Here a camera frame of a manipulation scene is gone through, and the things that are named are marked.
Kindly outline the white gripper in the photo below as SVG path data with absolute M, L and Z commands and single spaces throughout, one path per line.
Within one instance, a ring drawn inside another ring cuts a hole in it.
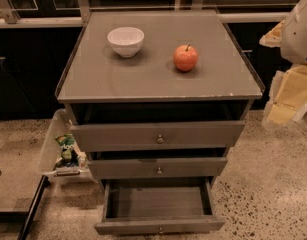
M 281 45 L 281 56 L 294 63 L 273 77 L 262 125 L 281 127 L 299 122 L 307 112 L 307 0 L 300 0 L 285 21 L 263 35 L 259 44 L 269 48 Z

